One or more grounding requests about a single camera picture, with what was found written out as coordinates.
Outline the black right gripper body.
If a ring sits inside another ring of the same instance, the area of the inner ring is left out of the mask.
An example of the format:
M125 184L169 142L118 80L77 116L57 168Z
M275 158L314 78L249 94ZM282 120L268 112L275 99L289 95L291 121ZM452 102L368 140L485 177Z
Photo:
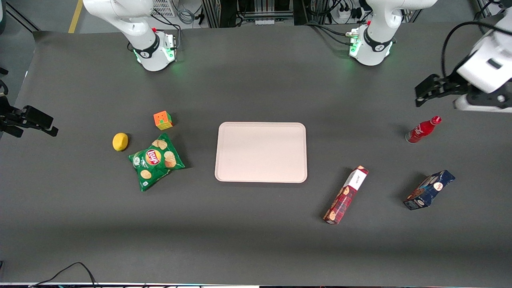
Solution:
M0 97L0 124L21 125L24 124L24 109L15 108L9 104L5 95Z

